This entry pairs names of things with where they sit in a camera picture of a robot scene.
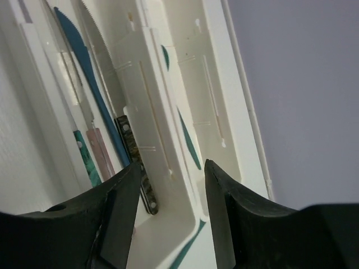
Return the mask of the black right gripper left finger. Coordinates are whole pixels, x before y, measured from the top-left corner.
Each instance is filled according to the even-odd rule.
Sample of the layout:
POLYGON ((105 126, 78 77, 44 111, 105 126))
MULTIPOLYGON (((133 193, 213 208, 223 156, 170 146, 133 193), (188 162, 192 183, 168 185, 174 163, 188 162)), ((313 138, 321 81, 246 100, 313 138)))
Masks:
POLYGON ((140 197, 132 163, 44 212, 1 213, 2 268, 125 268, 140 197))

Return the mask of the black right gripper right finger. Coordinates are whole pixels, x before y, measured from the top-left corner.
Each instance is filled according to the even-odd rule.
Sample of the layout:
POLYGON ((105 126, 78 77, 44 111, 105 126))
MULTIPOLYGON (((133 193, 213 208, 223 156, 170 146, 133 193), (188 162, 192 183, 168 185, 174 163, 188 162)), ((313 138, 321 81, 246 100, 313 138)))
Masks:
POLYGON ((205 188, 218 268, 358 267, 358 204, 294 210, 235 181, 211 160, 205 188))

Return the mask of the steel knife green handle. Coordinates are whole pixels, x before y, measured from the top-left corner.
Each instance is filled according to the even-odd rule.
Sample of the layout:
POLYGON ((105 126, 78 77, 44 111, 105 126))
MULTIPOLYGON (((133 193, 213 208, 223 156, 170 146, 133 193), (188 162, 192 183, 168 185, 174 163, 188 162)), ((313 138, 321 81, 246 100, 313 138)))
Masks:
POLYGON ((82 112, 87 127, 86 134, 91 135, 94 133, 94 116, 90 109, 88 99, 85 95, 76 64, 73 60, 73 53, 62 49, 61 59, 63 61, 64 79, 66 80, 67 85, 67 89, 63 90, 64 104, 83 163, 91 181, 91 185, 96 187, 101 184, 102 181, 97 171, 95 162, 93 161, 93 158, 91 157, 90 151, 87 147, 87 141, 82 135, 81 129, 77 126, 75 121, 76 113, 82 112))

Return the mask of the steel knife pink handle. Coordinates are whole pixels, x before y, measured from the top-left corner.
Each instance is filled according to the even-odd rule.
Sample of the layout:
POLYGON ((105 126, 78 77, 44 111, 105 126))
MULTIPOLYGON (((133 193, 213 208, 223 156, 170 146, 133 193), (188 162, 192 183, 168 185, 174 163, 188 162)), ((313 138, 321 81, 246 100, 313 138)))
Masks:
MULTIPOLYGON (((42 1, 42 4, 44 6, 48 21, 51 25, 59 52, 61 53, 61 50, 64 49, 73 53, 73 50, 70 47, 68 40, 60 26, 60 23, 56 18, 54 9, 49 5, 47 1, 42 1)), ((114 169, 110 161, 109 155, 107 153, 107 149, 105 147, 101 132, 99 128, 96 128, 94 124, 94 120, 93 120, 93 126, 94 126, 94 133, 87 134, 87 137, 89 144, 92 148, 93 155, 95 157, 93 161, 95 162, 100 178, 106 181, 110 179, 112 176, 114 176, 114 169)))

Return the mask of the teal plastic spoon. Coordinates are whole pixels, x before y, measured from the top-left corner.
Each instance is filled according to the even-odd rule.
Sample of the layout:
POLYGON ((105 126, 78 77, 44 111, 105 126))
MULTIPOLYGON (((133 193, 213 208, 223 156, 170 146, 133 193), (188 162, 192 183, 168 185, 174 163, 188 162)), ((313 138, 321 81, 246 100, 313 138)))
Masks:
MULTIPOLYGON (((166 67, 167 67, 167 71, 169 71, 169 67, 170 67, 170 61, 169 61, 169 54, 168 51, 166 49, 166 47, 164 45, 161 45, 162 51, 163 51, 163 55, 164 55, 164 59, 165 59, 165 63, 166 63, 166 67)), ((176 106, 177 111, 178 111, 178 115, 180 118, 180 122, 181 122, 181 127, 182 127, 182 131, 183 131, 183 135, 185 138, 185 142, 186 142, 186 146, 187 149, 196 165, 196 167, 199 170, 202 170, 201 168, 201 164, 200 164, 200 160, 199 157, 196 153, 196 149, 194 147, 194 144, 192 142, 192 139, 190 137, 190 134, 188 132, 188 129, 186 127, 185 121, 183 120, 182 114, 180 112, 180 109, 178 106, 176 106)), ((196 240, 196 238, 198 237, 199 233, 202 231, 203 227, 205 226, 206 222, 200 220, 200 224, 199 227, 197 229, 196 234, 188 241, 188 243, 181 249, 181 251, 179 252, 179 254, 177 255, 177 257, 174 259, 173 263, 171 264, 170 268, 175 269, 175 268, 179 268, 179 266, 181 265, 182 261, 184 260, 186 254, 189 252, 191 246, 193 245, 194 241, 196 240)))

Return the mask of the steel knife dark marbled handle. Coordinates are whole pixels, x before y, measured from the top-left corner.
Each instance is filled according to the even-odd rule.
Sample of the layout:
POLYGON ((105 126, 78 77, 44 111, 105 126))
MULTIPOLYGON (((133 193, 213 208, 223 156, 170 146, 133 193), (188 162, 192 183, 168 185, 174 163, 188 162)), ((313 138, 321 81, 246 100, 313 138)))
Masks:
POLYGON ((107 100, 112 110, 114 123, 124 144, 125 152, 131 162, 138 162, 141 166, 141 198, 146 212, 151 215, 156 215, 159 211, 158 201, 142 162, 130 122, 127 115, 124 113, 126 100, 121 83, 116 70, 113 67, 104 39, 95 20, 89 12, 85 1, 80 1, 79 9, 92 52, 94 53, 96 64, 102 77, 103 87, 106 90, 107 100))

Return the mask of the blue plastic knife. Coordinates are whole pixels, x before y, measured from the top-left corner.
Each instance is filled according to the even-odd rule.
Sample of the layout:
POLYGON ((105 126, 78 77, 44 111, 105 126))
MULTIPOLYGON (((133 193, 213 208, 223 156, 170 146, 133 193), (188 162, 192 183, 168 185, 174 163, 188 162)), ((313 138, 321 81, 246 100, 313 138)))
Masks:
POLYGON ((88 48, 85 45, 80 32, 78 31, 77 27, 73 24, 73 22, 58 7, 54 8, 54 12, 70 44, 70 47, 72 48, 77 58, 77 61, 82 69, 82 72, 85 75, 85 78, 88 82, 90 90, 93 94, 95 102, 100 111, 100 115, 102 116, 103 122, 106 126, 106 129, 108 131, 114 149, 116 151, 116 154, 119 157, 123 167, 127 167, 130 165, 130 160, 127 156, 127 152, 120 138, 120 135, 114 125, 114 121, 110 116, 110 113, 100 93, 98 84, 96 82, 94 70, 91 64, 91 58, 88 52, 88 48))

